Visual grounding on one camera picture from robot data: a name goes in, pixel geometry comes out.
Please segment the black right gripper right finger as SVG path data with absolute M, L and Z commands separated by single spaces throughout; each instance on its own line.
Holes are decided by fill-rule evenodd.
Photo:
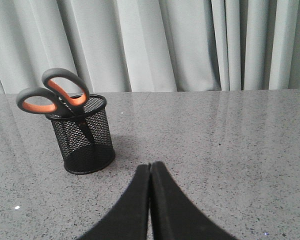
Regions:
M 234 240 L 183 193 L 165 164 L 151 166 L 150 212 L 155 240 Z

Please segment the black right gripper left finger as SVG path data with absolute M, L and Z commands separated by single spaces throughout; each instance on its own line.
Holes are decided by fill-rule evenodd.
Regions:
M 141 164 L 111 210 L 80 240 L 145 240 L 148 231 L 150 166 Z

